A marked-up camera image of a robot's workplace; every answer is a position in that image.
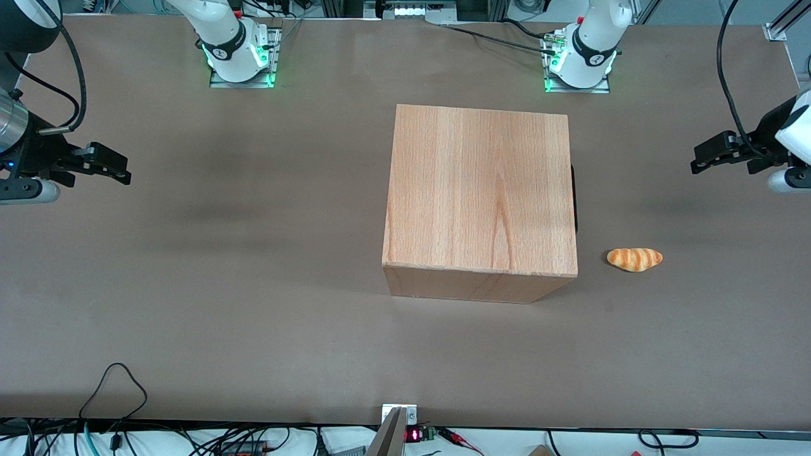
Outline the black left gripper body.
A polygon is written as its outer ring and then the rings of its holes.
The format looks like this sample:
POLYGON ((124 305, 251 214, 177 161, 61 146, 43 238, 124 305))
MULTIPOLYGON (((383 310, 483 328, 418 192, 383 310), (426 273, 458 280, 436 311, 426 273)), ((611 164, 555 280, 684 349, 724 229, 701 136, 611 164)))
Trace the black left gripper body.
POLYGON ((788 148, 776 139, 779 129, 793 112, 795 102, 796 96, 792 96, 767 112, 753 132, 736 134, 732 141, 735 148, 732 163, 745 162, 749 174, 757 174, 770 167, 796 165, 796 159, 791 156, 788 148))

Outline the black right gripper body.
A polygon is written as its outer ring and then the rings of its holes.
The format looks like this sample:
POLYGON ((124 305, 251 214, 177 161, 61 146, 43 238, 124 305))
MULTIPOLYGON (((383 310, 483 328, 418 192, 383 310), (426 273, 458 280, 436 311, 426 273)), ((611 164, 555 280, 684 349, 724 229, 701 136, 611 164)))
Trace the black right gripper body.
POLYGON ((64 170, 64 165, 78 164, 76 150, 78 147, 63 136, 39 136, 27 132, 2 152, 2 171, 9 171, 12 179, 39 178, 72 188, 75 176, 64 170))

